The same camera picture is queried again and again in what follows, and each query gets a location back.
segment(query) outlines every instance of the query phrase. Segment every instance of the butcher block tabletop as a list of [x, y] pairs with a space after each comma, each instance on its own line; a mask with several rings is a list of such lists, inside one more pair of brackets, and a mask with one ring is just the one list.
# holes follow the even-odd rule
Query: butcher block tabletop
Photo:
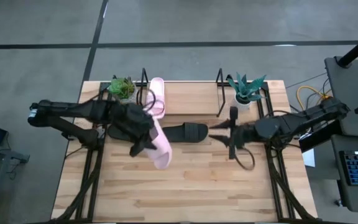
[[[166, 85], [195, 89], [196, 82], [170, 82]], [[285, 85], [282, 80], [267, 81], [273, 110], [290, 111]], [[100, 82], [84, 82], [79, 102], [98, 94]], [[160, 120], [164, 126], [177, 126], [183, 122], [203, 123], [208, 126], [229, 118], [234, 90], [225, 87], [226, 104], [217, 118], [216, 112], [222, 104], [221, 87], [210, 91], [212, 99], [198, 106], [211, 107], [211, 114], [167, 114]], [[179, 105], [179, 91], [166, 92], [167, 108], [186, 108]], [[193, 111], [208, 111], [208, 108], [189, 108]], [[250, 109], [239, 112], [239, 122], [259, 119], [256, 102]], [[90, 128], [87, 120], [76, 118], [75, 124]], [[210, 129], [210, 134], [229, 134], [229, 131]], [[94, 222], [273, 222], [277, 221], [275, 205], [266, 160], [265, 148], [260, 143], [249, 143], [246, 147], [255, 156], [255, 169], [243, 170], [235, 160], [229, 160], [228, 149], [207, 137], [199, 143], [172, 143], [173, 156], [169, 167], [157, 170], [145, 155], [129, 156], [133, 143], [106, 137], [103, 161], [93, 214]], [[78, 149], [78, 141], [70, 141], [67, 154]], [[86, 159], [86, 149], [68, 157], [63, 165], [57, 189], [52, 218], [61, 215], [80, 190]], [[251, 165], [246, 152], [238, 151], [239, 160]], [[306, 169], [300, 149], [288, 146], [283, 158], [291, 191], [306, 210], [317, 217]], [[89, 194], [85, 197], [84, 216], [88, 212]], [[284, 217], [287, 217], [285, 197], [280, 190]]]

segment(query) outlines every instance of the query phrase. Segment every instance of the pink slipper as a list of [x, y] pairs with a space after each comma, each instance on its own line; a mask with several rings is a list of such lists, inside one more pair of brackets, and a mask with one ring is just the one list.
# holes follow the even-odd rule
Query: pink slipper
[[161, 119], [165, 114], [165, 95], [164, 95], [164, 80], [162, 78], [153, 78], [150, 82], [149, 91], [146, 97], [145, 109], [157, 119]]
[[162, 131], [160, 123], [155, 117], [153, 117], [153, 120], [154, 128], [150, 129], [149, 133], [152, 138], [152, 144], [157, 149], [145, 148], [144, 151], [146, 151], [149, 158], [154, 161], [154, 166], [157, 169], [166, 169], [172, 159], [172, 148]]

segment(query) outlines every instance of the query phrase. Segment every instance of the concrete floor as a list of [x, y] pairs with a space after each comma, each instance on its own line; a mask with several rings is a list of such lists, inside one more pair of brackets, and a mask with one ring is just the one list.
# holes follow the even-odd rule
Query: concrete floor
[[[102, 0], [0, 0], [0, 44], [91, 43]], [[100, 43], [358, 40], [358, 0], [110, 0]], [[224, 74], [267, 74], [286, 86], [325, 72], [324, 59], [352, 46], [98, 49], [90, 80], [112, 75], [210, 80]], [[76, 101], [89, 49], [0, 50], [0, 127], [14, 150], [31, 155], [0, 196], [0, 223], [48, 220], [67, 141], [50, 128], [27, 124], [29, 106], [42, 99]], [[326, 75], [301, 85], [320, 89]], [[307, 90], [301, 92], [305, 102]], [[358, 213], [333, 204], [328, 180], [310, 179], [323, 220], [358, 223]]]

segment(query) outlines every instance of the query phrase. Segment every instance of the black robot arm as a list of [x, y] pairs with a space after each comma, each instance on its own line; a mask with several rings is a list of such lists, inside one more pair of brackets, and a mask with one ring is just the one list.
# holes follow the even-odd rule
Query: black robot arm
[[235, 125], [237, 119], [237, 108], [231, 108], [230, 119], [210, 127], [230, 128], [231, 136], [209, 135], [229, 147], [229, 158], [234, 158], [235, 149], [242, 148], [247, 142], [263, 142], [274, 149], [284, 148], [295, 135], [306, 132], [307, 129], [321, 123], [343, 119], [346, 117], [349, 108], [335, 98], [322, 101], [318, 106], [314, 106], [299, 113], [287, 113], [281, 116], [262, 118], [253, 123]]
[[42, 100], [33, 103], [30, 110], [28, 122], [32, 126], [55, 128], [63, 136], [78, 138], [82, 145], [91, 149], [101, 144], [96, 128], [83, 129], [61, 117], [85, 118], [94, 124], [115, 125], [135, 142], [130, 151], [132, 157], [143, 150], [144, 142], [149, 138], [149, 130], [154, 127], [151, 115], [145, 113], [141, 105], [121, 104], [113, 100], [88, 100], [84, 103]]

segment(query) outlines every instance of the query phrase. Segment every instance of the green plant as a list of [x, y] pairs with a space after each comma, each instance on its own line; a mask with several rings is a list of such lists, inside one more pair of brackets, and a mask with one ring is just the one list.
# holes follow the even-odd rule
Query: green plant
[[237, 73], [237, 82], [236, 84], [233, 79], [229, 79], [228, 82], [236, 90], [236, 99], [239, 103], [247, 104], [251, 101], [257, 101], [262, 98], [261, 95], [254, 94], [264, 83], [266, 75], [255, 79], [250, 84], [247, 83], [247, 75], [244, 75], [242, 78], [240, 74]]
[[117, 78], [115, 75], [112, 77], [109, 86], [111, 94], [118, 96], [119, 99], [128, 99], [135, 91], [135, 85], [131, 78]]

